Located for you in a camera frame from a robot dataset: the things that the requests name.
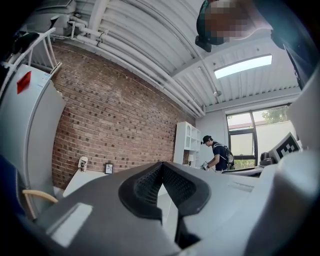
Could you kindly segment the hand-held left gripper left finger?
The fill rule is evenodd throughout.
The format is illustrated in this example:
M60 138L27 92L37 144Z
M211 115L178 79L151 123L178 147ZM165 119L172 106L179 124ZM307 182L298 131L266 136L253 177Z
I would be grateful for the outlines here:
M96 178L37 220L55 256L175 256L157 206L161 162Z

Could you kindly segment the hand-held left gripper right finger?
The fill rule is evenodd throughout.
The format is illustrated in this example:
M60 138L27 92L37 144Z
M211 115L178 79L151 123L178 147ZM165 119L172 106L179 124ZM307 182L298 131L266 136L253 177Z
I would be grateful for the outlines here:
M251 229L236 223L257 178L163 163L162 183L175 211L173 256L245 256Z

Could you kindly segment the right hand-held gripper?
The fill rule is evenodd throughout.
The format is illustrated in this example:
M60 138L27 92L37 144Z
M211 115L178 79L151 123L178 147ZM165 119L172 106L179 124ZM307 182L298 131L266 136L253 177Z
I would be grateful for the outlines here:
M298 140L288 137L272 154L252 193L248 256L307 256L320 251L320 73L288 109Z

